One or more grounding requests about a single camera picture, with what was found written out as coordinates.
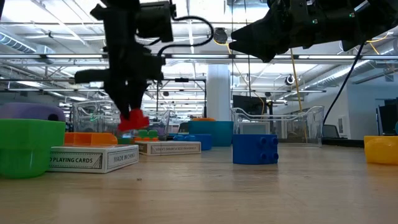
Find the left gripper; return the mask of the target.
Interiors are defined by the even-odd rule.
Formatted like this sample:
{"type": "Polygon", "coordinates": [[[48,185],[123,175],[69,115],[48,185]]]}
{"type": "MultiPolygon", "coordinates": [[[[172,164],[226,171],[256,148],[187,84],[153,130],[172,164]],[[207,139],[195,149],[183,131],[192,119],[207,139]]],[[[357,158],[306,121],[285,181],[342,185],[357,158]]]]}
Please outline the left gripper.
{"type": "Polygon", "coordinates": [[[151,50],[136,41],[136,34],[160,39],[165,35],[164,21],[118,22],[104,21],[106,52],[109,68],[87,69],[76,72],[75,83],[104,82],[104,90],[113,100],[124,119],[129,119],[129,104],[132,110],[140,109],[148,80],[161,81],[165,60],[152,55],[151,50]],[[127,100],[129,82],[130,102],[127,100]]]}

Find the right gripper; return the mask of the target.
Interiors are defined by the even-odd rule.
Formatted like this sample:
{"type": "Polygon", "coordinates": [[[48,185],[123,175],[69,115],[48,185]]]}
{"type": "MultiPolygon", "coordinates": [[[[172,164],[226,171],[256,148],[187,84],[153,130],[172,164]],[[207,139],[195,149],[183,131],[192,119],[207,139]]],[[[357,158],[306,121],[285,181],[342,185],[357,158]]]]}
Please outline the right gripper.
{"type": "Polygon", "coordinates": [[[352,48],[351,1],[269,1],[262,19],[231,33],[231,50],[270,62],[289,48],[342,41],[352,48]]]}

